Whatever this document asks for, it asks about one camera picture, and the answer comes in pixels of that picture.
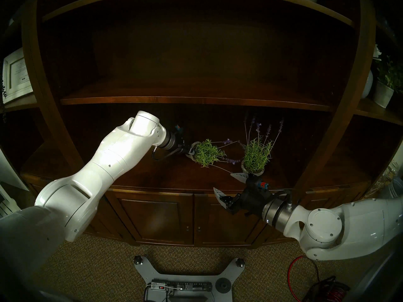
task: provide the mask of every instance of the cabinet door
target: cabinet door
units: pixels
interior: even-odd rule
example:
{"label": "cabinet door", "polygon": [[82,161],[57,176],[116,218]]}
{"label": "cabinet door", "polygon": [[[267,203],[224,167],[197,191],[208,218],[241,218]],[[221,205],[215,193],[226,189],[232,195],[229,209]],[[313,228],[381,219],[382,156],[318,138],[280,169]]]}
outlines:
{"label": "cabinet door", "polygon": [[193,195],[108,191],[111,205],[137,242],[193,244]]}
{"label": "cabinet door", "polygon": [[85,232],[98,237],[135,244],[134,238],[123,225],[105,196],[99,201],[97,213]]}
{"label": "cabinet door", "polygon": [[214,194],[195,194],[195,246],[251,245],[265,224],[245,213],[231,215]]}

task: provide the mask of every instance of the coiled red cable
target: coiled red cable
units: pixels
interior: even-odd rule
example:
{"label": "coiled red cable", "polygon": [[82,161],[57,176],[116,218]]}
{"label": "coiled red cable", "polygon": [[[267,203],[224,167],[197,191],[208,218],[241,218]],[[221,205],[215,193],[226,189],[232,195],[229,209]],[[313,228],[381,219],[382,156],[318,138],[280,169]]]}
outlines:
{"label": "coiled red cable", "polygon": [[[316,270],[316,277],[318,279],[318,282],[315,283],[308,291],[308,293],[305,295],[305,297],[302,299],[298,299],[298,297],[295,295],[294,291],[291,288],[291,283],[290,283],[290,272],[291,268],[293,267],[294,263],[297,262],[299,259],[306,258],[310,260]],[[300,257],[295,258],[291,264],[290,267],[288,268],[288,273],[287,273],[287,282],[288,282],[288,288],[290,289],[291,294],[293,295],[294,299],[297,300],[298,302],[305,302],[308,301],[308,299],[312,298],[312,300],[315,299],[315,297],[321,297],[321,301],[328,301],[328,302],[342,302],[343,298],[345,297],[346,293],[348,290],[350,290],[350,287],[336,281],[335,276],[331,276],[329,278],[326,278],[325,280],[320,280],[319,279],[319,271],[318,267],[315,263],[315,261],[311,260],[305,255],[302,255]],[[318,293],[314,296],[313,294],[313,289],[319,286]]]}

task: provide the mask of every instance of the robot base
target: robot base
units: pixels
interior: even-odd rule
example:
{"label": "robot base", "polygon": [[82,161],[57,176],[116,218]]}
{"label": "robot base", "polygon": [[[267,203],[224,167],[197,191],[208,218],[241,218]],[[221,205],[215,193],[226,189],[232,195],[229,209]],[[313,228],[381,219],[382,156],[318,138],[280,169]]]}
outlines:
{"label": "robot base", "polygon": [[166,275],[158,273],[146,257],[136,256],[134,266],[148,286],[145,301],[232,302],[232,285],[245,269],[233,259],[220,275]]}

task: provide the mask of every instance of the green leaves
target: green leaves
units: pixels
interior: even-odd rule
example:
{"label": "green leaves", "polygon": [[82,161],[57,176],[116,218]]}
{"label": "green leaves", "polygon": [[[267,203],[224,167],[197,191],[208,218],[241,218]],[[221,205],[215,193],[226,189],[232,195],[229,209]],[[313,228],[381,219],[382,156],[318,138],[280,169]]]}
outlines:
{"label": "green leaves", "polygon": [[195,148],[195,160],[203,167],[212,165],[215,161],[221,161],[226,157],[223,150],[219,150],[217,146],[213,146],[209,139],[206,139],[201,144],[197,144]]}
{"label": "green leaves", "polygon": [[270,141],[265,145],[261,140],[261,137],[256,138],[245,146],[243,166],[248,172],[255,173],[263,170],[271,158],[270,152],[273,148],[273,142]]}

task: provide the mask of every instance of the potted plant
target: potted plant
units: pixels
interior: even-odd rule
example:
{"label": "potted plant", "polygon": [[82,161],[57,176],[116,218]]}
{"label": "potted plant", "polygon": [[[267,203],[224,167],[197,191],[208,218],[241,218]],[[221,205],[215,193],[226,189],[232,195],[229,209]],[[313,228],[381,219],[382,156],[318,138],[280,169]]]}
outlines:
{"label": "potted plant", "polygon": [[210,165],[220,168],[224,171],[227,171],[219,166],[214,165],[214,162],[226,162],[235,164],[240,162],[240,160],[232,160],[228,159],[225,152],[220,148],[224,146],[217,147],[213,145],[214,143],[223,143],[224,146],[236,143],[231,141],[230,139],[224,140],[223,142],[212,142],[209,139],[206,139],[204,142],[194,142],[191,146],[195,150],[194,155],[189,155],[189,157],[194,161],[200,164],[202,167],[207,168]]}
{"label": "potted plant", "polygon": [[247,115],[245,116],[244,120],[246,145],[241,144],[245,151],[245,156],[241,163],[241,168],[244,173],[252,173],[259,176],[263,174],[265,165],[271,159],[270,153],[274,144],[276,143],[279,134],[281,133],[284,119],[280,121],[280,127],[274,141],[268,139],[272,127],[271,125],[269,125],[269,127],[267,128],[266,135],[263,140],[263,135],[260,135],[261,123],[256,123],[256,132],[258,133],[258,136],[251,140],[250,133],[252,126],[255,123],[255,116],[252,118],[251,125],[249,127],[249,133],[247,133],[246,130],[246,120]]}
{"label": "potted plant", "polygon": [[401,69],[394,65],[390,56],[386,56],[386,59],[377,61],[377,63],[379,76],[374,93],[374,102],[386,108],[394,90],[401,86]]}

